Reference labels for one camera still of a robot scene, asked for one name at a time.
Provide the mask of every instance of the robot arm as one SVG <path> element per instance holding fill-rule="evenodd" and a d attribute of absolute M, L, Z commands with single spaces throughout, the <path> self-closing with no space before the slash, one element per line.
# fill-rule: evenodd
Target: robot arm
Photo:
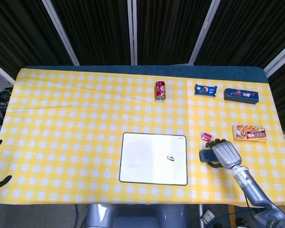
<path fill-rule="evenodd" d="M 222 167 L 232 170 L 233 178 L 251 204 L 267 209 L 255 215 L 256 225 L 259 228 L 285 228 L 285 213 L 266 196 L 249 173 L 249 169 L 241 166 L 242 158 L 232 143 L 225 139 L 216 139 L 208 142 L 206 147 L 214 151 Z"/>

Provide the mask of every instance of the soda can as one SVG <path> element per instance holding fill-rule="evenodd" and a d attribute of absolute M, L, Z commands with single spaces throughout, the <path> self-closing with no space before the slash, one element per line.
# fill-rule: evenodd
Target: soda can
<path fill-rule="evenodd" d="M 158 81 L 155 83 L 155 100 L 166 99 L 166 85 L 164 81 Z"/>

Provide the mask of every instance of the dark blue box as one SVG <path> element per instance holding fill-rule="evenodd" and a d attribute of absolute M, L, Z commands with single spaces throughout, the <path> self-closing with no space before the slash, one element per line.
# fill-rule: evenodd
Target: dark blue box
<path fill-rule="evenodd" d="M 258 92 L 227 88 L 224 91 L 224 99 L 227 101 L 256 104 L 258 102 Z"/>

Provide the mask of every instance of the oreo package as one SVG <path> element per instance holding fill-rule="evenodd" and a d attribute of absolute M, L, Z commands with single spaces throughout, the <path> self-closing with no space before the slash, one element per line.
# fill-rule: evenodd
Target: oreo package
<path fill-rule="evenodd" d="M 215 96 L 217 92 L 217 86 L 204 86 L 195 84 L 195 93 L 196 95 L 208 95 L 208 96 Z"/>

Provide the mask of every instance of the biscuit box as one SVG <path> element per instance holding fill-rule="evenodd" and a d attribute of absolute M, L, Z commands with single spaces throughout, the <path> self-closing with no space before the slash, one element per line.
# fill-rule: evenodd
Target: biscuit box
<path fill-rule="evenodd" d="M 258 92 L 227 88 L 224 90 L 224 100 L 256 104 L 258 102 Z"/>
<path fill-rule="evenodd" d="M 233 125 L 232 133 L 234 140 L 259 142 L 266 142 L 267 140 L 266 131 L 261 126 Z"/>

